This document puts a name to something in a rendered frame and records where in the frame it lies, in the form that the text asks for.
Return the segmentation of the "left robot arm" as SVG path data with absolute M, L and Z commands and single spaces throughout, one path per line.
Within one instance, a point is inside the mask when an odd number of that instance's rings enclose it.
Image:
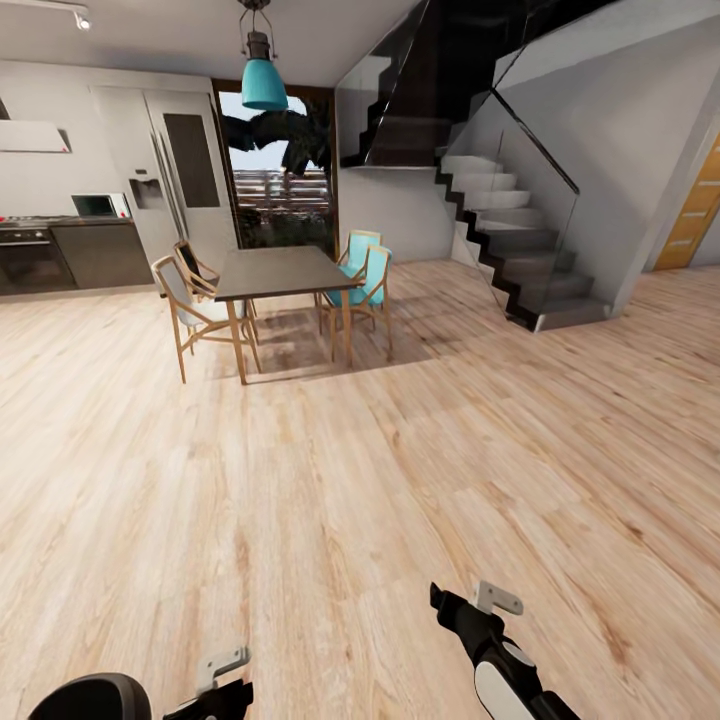
M 216 678 L 251 661 L 251 648 L 237 645 L 197 665 L 195 699 L 171 709 L 163 720 L 243 720 L 253 702 L 252 682 L 236 680 L 218 688 Z

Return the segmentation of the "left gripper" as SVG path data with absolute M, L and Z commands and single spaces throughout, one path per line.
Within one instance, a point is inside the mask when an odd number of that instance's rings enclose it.
M 202 697 L 217 706 L 218 720 L 243 720 L 247 712 L 247 705 L 253 702 L 252 682 L 244 684 L 243 680 L 236 680 L 222 688 L 213 689 L 202 694 Z

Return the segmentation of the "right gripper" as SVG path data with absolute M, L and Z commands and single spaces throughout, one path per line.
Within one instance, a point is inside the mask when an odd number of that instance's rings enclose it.
M 458 634 L 465 651 L 467 651 L 467 635 L 475 625 L 489 624 L 497 633 L 501 635 L 504 633 L 505 622 L 502 617 L 494 613 L 490 616 L 483 613 L 460 595 L 438 588 L 435 582 L 431 583 L 430 606 L 437 609 L 436 618 L 441 627 L 448 627 Z

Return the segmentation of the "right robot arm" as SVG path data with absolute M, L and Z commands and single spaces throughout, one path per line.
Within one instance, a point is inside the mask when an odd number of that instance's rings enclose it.
M 532 659 L 509 637 L 505 622 L 492 612 L 496 605 L 523 614 L 514 593 L 479 579 L 469 600 L 431 583 L 430 606 L 437 621 L 463 642 L 475 667 L 474 684 L 481 705 L 493 720 L 581 720 L 553 691 L 543 691 Z

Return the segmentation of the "cauldron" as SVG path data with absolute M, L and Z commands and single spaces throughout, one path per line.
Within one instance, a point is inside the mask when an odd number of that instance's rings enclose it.
M 151 704 L 135 678 L 95 673 L 51 691 L 27 720 L 152 720 Z

